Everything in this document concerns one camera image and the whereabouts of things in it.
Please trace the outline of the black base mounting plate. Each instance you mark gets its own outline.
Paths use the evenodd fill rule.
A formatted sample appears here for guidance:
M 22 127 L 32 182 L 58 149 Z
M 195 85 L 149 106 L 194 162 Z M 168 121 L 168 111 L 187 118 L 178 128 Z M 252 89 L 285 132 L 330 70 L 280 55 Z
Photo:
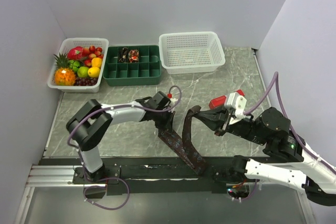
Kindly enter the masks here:
M 210 191 L 226 193 L 230 184 L 244 183 L 252 179 L 234 171 L 234 158 L 207 157 L 206 168 L 196 174 L 180 158 L 106 158 L 101 179 L 85 179 L 82 167 L 75 168 L 72 183 L 76 186 L 102 186 L 108 196 L 127 192 L 141 193 L 189 193 Z

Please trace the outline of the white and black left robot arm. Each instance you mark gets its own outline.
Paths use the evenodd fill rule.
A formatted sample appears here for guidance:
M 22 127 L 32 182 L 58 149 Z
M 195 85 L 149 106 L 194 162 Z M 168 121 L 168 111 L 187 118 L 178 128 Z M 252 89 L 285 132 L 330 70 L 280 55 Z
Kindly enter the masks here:
M 66 124 L 68 145 L 79 153 L 85 178 L 98 183 L 105 178 L 105 166 L 98 145 L 111 125 L 127 122 L 153 121 L 156 127 L 164 128 L 173 117 L 172 109 L 178 99 L 159 91 L 153 97 L 136 99 L 125 104 L 101 104 L 89 100 Z

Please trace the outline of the white perforated empty basket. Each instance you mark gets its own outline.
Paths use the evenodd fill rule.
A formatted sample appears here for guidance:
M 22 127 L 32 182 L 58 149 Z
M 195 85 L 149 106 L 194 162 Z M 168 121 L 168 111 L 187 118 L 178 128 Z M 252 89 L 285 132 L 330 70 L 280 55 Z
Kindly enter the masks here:
M 226 62 L 221 41 L 212 31 L 162 34 L 159 54 L 170 75 L 214 72 Z

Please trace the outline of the orange fruit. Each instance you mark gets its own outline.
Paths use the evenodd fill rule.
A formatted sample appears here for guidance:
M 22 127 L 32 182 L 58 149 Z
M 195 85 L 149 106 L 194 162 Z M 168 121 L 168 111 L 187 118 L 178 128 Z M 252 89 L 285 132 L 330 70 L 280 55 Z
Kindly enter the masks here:
M 95 57 L 91 60 L 91 66 L 92 67 L 97 67 L 97 68 L 101 68 L 102 66 L 102 59 L 99 57 Z

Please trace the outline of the red rectangular box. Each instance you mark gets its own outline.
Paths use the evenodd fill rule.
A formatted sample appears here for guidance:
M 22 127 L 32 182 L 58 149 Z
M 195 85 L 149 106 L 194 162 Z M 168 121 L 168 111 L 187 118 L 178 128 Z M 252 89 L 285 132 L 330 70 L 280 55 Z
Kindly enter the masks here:
M 225 103 L 226 99 L 227 99 L 226 95 L 222 95 L 220 97 L 214 98 L 214 99 L 210 100 L 210 102 L 208 104 L 208 107 L 210 109 L 215 109 L 215 108 L 223 105 Z

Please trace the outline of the orange pineapple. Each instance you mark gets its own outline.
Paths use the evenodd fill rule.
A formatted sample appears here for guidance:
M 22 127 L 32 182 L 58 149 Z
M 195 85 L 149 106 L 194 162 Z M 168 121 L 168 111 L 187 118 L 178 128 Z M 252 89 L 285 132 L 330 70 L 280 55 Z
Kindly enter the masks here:
M 76 74 L 69 67 L 67 54 L 54 55 L 56 70 L 54 73 L 54 82 L 58 86 L 73 86 L 76 82 Z

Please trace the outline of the brown floral necktie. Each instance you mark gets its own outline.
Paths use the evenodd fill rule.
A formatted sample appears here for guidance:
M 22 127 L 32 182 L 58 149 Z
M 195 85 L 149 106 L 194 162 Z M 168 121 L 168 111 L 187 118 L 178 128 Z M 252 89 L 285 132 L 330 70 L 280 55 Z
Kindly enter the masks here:
M 196 175 L 202 175 L 206 168 L 205 158 L 197 151 L 192 143 L 192 118 L 200 113 L 201 107 L 196 105 L 188 110 L 183 124 L 182 136 L 173 129 L 175 111 L 169 112 L 167 123 L 158 129 L 158 137 L 164 142 Z

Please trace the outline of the dark rolled tie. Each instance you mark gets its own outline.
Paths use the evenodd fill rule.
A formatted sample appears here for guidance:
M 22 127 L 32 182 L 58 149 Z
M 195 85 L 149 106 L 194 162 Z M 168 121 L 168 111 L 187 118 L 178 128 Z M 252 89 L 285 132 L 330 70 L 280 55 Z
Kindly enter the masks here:
M 128 47 L 123 47 L 118 51 L 118 62 L 119 63 L 128 63 Z

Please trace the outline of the green compartment organizer tray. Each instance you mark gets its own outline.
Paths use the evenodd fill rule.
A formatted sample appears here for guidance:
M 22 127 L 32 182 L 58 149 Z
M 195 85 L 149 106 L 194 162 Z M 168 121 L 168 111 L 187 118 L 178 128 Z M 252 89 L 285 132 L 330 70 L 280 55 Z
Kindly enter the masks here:
M 139 62 L 119 63 L 118 51 L 123 48 L 138 49 Z M 161 82 L 161 61 L 157 45 L 110 46 L 106 54 L 103 78 L 111 87 L 148 86 Z

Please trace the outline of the pink dragon fruit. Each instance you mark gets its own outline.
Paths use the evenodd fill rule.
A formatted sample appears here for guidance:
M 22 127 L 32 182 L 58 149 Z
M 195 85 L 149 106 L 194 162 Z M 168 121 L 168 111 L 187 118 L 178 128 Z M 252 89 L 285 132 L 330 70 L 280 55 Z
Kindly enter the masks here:
M 67 53 L 67 58 L 69 60 L 81 60 L 82 59 L 82 55 L 83 55 L 83 47 L 74 47 L 72 49 L 69 50 L 69 52 Z

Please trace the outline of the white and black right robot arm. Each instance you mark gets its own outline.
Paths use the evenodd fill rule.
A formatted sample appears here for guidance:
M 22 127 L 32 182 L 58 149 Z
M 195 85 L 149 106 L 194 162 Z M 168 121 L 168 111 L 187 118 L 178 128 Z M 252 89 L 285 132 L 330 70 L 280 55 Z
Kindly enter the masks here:
M 224 174 L 230 182 L 256 180 L 271 182 L 304 193 L 319 205 L 335 206 L 335 169 L 330 169 L 302 138 L 290 129 L 291 121 L 276 108 L 266 109 L 256 119 L 233 115 L 232 109 L 216 108 L 196 113 L 215 135 L 225 133 L 264 146 L 263 153 L 273 164 L 264 164 L 250 157 L 235 155 Z

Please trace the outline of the green apple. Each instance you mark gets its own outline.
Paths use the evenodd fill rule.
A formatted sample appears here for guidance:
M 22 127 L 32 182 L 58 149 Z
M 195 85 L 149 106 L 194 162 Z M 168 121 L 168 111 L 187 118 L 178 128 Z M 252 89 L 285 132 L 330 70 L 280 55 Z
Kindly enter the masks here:
M 77 70 L 77 76 L 79 78 L 87 78 L 89 67 L 82 66 Z

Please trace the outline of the yellow lemon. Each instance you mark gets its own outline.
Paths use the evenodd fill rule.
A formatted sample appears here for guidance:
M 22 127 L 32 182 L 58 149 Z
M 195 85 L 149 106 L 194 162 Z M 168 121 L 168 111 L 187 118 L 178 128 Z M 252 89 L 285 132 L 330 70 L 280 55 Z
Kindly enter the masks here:
M 100 75 L 100 68 L 99 67 L 91 67 L 88 69 L 88 76 L 91 78 L 98 78 Z

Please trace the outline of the red patterned rolled tie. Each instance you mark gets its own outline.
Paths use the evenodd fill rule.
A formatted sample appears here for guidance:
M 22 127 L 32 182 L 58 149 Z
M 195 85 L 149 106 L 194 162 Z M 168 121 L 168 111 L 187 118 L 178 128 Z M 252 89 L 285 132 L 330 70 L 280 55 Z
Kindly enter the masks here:
M 138 49 L 130 49 L 128 51 L 128 62 L 129 63 L 139 62 L 139 50 Z

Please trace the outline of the dark green fruit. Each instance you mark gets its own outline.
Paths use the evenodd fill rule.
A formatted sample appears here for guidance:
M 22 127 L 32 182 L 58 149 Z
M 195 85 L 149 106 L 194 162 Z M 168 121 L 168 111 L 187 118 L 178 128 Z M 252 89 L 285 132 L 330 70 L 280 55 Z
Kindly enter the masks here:
M 77 73 L 79 68 L 81 67 L 81 63 L 76 60 L 69 60 L 68 67 L 74 72 Z

